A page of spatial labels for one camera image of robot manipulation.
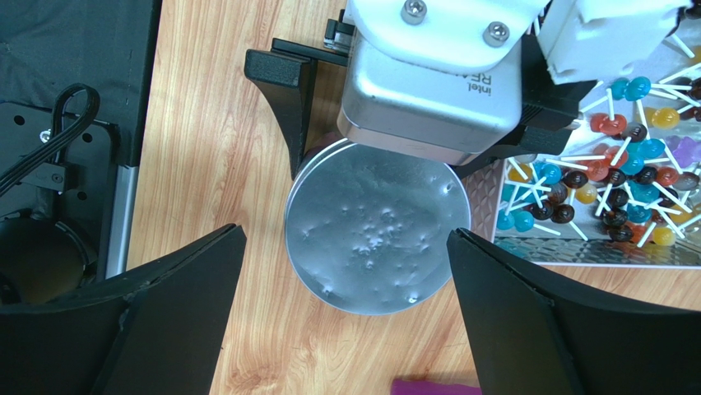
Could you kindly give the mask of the purple plastic scoop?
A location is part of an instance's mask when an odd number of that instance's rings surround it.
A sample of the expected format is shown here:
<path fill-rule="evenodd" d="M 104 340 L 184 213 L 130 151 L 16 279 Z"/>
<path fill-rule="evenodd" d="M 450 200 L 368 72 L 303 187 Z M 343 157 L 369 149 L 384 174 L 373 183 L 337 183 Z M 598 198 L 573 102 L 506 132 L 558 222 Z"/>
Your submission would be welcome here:
<path fill-rule="evenodd" d="M 464 384 L 445 384 L 430 381 L 395 379 L 390 395 L 481 395 L 480 388 Z"/>

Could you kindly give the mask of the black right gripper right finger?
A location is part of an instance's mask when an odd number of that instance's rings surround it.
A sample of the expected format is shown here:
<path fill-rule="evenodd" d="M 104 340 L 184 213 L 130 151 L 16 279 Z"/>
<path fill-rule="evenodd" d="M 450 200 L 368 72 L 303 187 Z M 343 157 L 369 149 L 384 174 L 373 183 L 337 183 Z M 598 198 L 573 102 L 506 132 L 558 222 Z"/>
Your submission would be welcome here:
<path fill-rule="evenodd" d="M 697 394 L 700 314 L 574 281 L 465 229 L 447 249 L 484 394 Z"/>

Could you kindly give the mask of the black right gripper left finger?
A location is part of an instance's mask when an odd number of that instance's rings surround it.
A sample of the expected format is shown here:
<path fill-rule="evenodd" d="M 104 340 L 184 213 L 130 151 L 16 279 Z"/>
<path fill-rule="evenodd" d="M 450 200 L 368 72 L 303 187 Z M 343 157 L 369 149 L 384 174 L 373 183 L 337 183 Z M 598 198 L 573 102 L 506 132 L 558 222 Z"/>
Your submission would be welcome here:
<path fill-rule="evenodd" d="M 209 393 L 246 243 L 228 224 L 48 303 L 2 308 L 2 393 Z"/>

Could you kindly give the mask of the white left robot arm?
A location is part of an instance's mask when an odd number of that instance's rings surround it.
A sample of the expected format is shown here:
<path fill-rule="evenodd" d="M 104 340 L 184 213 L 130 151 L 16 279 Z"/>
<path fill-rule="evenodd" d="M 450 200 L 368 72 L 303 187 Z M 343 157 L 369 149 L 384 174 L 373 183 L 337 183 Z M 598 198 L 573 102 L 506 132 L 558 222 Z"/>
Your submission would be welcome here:
<path fill-rule="evenodd" d="M 453 165 L 564 150 L 580 101 L 629 74 L 691 1 L 349 1 L 322 49 L 274 39 L 250 49 L 300 170 L 320 62 L 346 69 L 337 119 L 354 143 Z"/>

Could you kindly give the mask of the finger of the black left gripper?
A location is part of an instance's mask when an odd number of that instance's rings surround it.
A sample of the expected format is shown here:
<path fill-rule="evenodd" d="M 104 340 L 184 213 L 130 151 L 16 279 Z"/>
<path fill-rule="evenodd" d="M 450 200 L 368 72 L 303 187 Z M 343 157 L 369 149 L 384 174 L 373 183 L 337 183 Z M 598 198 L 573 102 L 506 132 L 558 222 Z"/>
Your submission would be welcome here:
<path fill-rule="evenodd" d="M 262 93 L 283 136 L 295 178 L 305 153 L 318 64 L 348 65 L 348 56 L 274 38 L 269 50 L 248 49 L 244 75 Z"/>

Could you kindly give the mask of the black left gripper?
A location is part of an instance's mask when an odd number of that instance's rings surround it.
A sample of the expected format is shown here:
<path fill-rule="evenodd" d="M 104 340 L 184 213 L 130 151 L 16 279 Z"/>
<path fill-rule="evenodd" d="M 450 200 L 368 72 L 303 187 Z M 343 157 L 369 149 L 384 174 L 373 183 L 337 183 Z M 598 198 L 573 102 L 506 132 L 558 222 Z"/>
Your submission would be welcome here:
<path fill-rule="evenodd" d="M 343 20 L 336 29 L 329 31 L 325 44 L 345 52 L 349 61 L 354 31 L 354 26 Z M 523 105 L 518 126 L 473 160 L 453 166 L 471 173 L 497 159 L 523 154 L 558 154 L 564 149 L 573 121 L 579 114 L 579 102 L 594 84 L 592 81 L 554 83 L 536 37 L 524 34 L 521 46 Z"/>

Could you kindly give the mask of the silver jar lid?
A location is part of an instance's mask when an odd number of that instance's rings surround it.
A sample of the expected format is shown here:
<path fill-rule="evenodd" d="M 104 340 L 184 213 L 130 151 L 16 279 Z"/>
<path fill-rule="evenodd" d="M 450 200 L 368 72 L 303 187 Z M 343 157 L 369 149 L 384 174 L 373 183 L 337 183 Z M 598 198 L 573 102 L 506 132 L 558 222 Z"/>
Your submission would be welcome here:
<path fill-rule="evenodd" d="M 450 280 L 448 236 L 470 227 L 471 210 L 448 165 L 341 139 L 305 159 L 284 225 L 291 266 L 312 294 L 379 316 Z"/>

